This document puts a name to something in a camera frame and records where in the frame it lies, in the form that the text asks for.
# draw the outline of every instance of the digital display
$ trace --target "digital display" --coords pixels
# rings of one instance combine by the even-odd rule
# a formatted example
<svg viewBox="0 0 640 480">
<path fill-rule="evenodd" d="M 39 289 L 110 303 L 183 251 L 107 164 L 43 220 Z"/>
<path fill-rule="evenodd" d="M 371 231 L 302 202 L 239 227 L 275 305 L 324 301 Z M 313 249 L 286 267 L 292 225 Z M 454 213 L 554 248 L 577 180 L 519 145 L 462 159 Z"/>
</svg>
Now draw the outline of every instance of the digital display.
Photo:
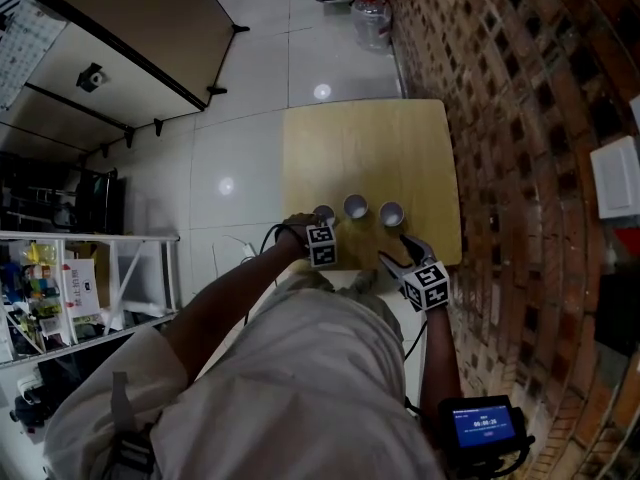
<svg viewBox="0 0 640 480">
<path fill-rule="evenodd" d="M 516 435 L 506 405 L 453 411 L 460 448 L 479 446 Z"/>
</svg>

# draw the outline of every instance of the white shelf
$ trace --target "white shelf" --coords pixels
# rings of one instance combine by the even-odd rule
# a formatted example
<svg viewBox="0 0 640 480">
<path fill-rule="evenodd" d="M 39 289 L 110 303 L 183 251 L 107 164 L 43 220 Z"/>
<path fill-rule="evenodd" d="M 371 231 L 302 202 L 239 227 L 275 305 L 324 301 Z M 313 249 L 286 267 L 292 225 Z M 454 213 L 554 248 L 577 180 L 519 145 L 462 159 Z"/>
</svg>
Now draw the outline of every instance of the white shelf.
<svg viewBox="0 0 640 480">
<path fill-rule="evenodd" d="M 148 325 L 156 325 L 158 323 L 162 323 L 164 321 L 168 321 L 172 319 L 178 308 L 175 303 L 175 282 L 176 279 L 174 277 L 175 268 L 172 264 L 174 261 L 174 253 L 173 246 L 175 242 L 180 239 L 178 236 L 120 236 L 120 235 L 87 235 L 87 234 L 73 234 L 73 233 L 23 233 L 16 231 L 0 231 L 0 242 L 2 241 L 15 241 L 15 240 L 23 240 L 23 241 L 38 241 L 38 243 L 49 243 L 55 246 L 56 249 L 56 265 L 53 268 L 54 276 L 56 283 L 59 289 L 59 302 L 61 307 L 61 320 L 62 320 L 62 332 L 60 333 L 61 338 L 64 343 L 68 346 L 59 350 L 51 351 L 51 352 L 43 352 L 40 354 L 34 354 L 29 357 L 16 359 L 11 362 L 0 364 L 0 369 L 7 368 L 16 364 L 24 364 L 28 362 L 37 363 L 39 361 L 50 359 L 52 357 L 58 357 L 61 355 L 69 354 L 71 352 L 75 352 L 77 350 L 82 350 L 84 348 L 91 347 L 93 345 L 97 345 L 99 343 L 104 343 L 105 341 L 109 341 L 115 339 L 119 336 L 126 336 L 134 332 L 136 329 L 139 329 Z M 103 316 L 103 320 L 105 321 L 105 331 L 104 335 L 100 338 L 90 339 L 86 342 L 78 343 L 78 337 L 76 334 L 76 327 L 73 324 L 73 315 L 71 311 L 67 307 L 67 302 L 69 301 L 69 296 L 67 294 L 66 285 L 64 282 L 63 275 L 63 265 L 65 263 L 65 251 L 67 243 L 76 243 L 76 242 L 100 242 L 109 245 L 109 308 L 102 308 L 100 310 L 101 315 Z M 162 248 L 166 248 L 166 254 L 163 255 Z M 121 278 L 119 261 L 122 260 L 122 257 L 119 255 L 119 252 L 122 253 L 124 251 L 135 250 L 131 263 L 128 265 L 126 272 L 123 274 L 124 277 Z M 145 258 L 145 262 L 140 262 L 140 257 L 143 256 Z M 144 265 L 149 265 L 148 260 L 153 260 L 153 268 L 147 267 L 147 271 L 143 271 L 143 277 L 147 280 L 153 278 L 155 281 L 155 285 L 159 286 L 159 296 L 155 296 L 156 299 L 160 300 L 152 300 L 150 302 L 154 302 L 156 304 L 160 303 L 161 307 L 166 307 L 168 310 L 168 314 L 161 318 L 156 318 L 152 321 L 149 321 L 145 324 L 138 325 L 135 327 L 123 329 L 124 327 L 124 315 L 122 310 L 122 300 L 125 290 L 127 289 L 127 285 L 129 281 L 132 279 L 134 270 L 136 268 L 143 269 Z M 165 290 L 165 284 L 168 285 L 168 294 L 169 299 L 167 300 L 167 291 Z M 6 315 L 4 311 L 1 311 L 1 318 L 6 320 Z"/>
<path fill-rule="evenodd" d="M 0 370 L 4 368 L 11 368 L 12 366 L 16 366 L 18 364 L 39 363 L 40 361 L 47 361 L 49 359 L 53 359 L 54 357 L 66 356 L 67 354 L 71 354 L 73 352 L 79 352 L 80 350 L 84 350 L 85 348 L 90 348 L 95 345 L 100 345 L 101 343 L 106 343 L 107 341 L 115 340 L 116 338 L 122 338 L 123 336 L 128 336 L 129 334 L 133 334 L 139 329 L 144 329 L 145 327 L 151 327 L 153 325 L 158 325 L 164 322 L 168 322 L 170 320 L 173 320 L 175 316 L 176 314 L 174 313 L 171 315 L 163 316 L 162 318 L 156 318 L 154 320 L 150 320 L 143 324 L 138 324 L 134 327 L 129 327 L 128 329 L 124 329 L 122 331 L 114 332 L 112 334 L 109 334 L 108 336 L 101 336 L 99 338 L 87 340 L 83 343 L 78 343 L 77 345 L 71 345 L 70 347 L 65 347 L 58 350 L 52 350 L 50 352 L 45 352 L 44 354 L 25 357 L 23 359 L 16 359 L 8 363 L 0 363 Z"/>
</svg>

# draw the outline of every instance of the paper cup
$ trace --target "paper cup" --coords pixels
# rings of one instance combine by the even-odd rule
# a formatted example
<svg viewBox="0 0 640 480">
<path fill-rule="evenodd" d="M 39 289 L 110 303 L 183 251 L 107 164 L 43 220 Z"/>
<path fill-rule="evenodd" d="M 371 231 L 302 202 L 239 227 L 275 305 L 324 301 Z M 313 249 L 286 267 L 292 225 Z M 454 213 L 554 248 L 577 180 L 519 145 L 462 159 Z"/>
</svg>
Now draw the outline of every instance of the paper cup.
<svg viewBox="0 0 640 480">
<path fill-rule="evenodd" d="M 361 219 L 367 214 L 367 200 L 359 194 L 351 194 L 344 200 L 344 213 L 350 219 Z"/>
<path fill-rule="evenodd" d="M 312 213 L 320 217 L 320 220 L 327 226 L 333 227 L 336 223 L 336 212 L 333 211 L 331 206 L 321 204 L 320 206 L 316 206 Z"/>
<path fill-rule="evenodd" d="M 389 201 L 380 207 L 380 222 L 385 227 L 394 228 L 402 224 L 403 220 L 404 210 L 398 203 Z"/>
</svg>

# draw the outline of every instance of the white tile floor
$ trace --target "white tile floor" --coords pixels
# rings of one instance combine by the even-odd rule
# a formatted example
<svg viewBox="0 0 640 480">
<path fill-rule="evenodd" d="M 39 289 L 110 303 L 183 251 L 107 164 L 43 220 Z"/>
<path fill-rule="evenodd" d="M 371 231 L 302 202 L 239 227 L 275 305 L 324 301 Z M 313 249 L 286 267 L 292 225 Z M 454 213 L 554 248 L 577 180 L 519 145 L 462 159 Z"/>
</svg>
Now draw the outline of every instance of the white tile floor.
<svg viewBox="0 0 640 480">
<path fill-rule="evenodd" d="M 167 121 L 157 138 L 139 130 L 133 148 L 95 157 L 96 169 L 117 167 L 127 179 L 126 231 L 176 232 L 182 303 L 240 263 L 242 245 L 258 250 L 270 225 L 282 218 L 282 114 L 299 105 L 399 97 L 390 51 L 375 54 L 355 42 L 349 7 L 315 0 L 219 0 L 239 25 L 215 96 L 203 113 Z M 336 287 L 355 272 L 331 272 Z M 397 315 L 405 350 L 420 316 L 392 289 L 382 296 Z M 212 358 L 235 339 L 236 327 Z M 407 392 L 417 400 L 422 347 L 406 364 Z"/>
</svg>

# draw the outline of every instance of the brick wall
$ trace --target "brick wall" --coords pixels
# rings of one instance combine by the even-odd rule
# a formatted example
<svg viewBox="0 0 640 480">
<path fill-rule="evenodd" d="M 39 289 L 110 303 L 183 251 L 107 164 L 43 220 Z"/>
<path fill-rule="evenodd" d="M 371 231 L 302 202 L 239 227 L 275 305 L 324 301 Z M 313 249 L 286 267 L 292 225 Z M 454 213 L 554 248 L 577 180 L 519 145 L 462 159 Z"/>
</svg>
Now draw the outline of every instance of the brick wall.
<svg viewBox="0 0 640 480">
<path fill-rule="evenodd" d="M 518 478 L 640 474 L 638 357 L 594 342 L 604 235 L 589 160 L 637 133 L 640 0 L 390 2 L 409 96 L 447 108 L 465 393 L 523 408 L 537 441 Z"/>
</svg>

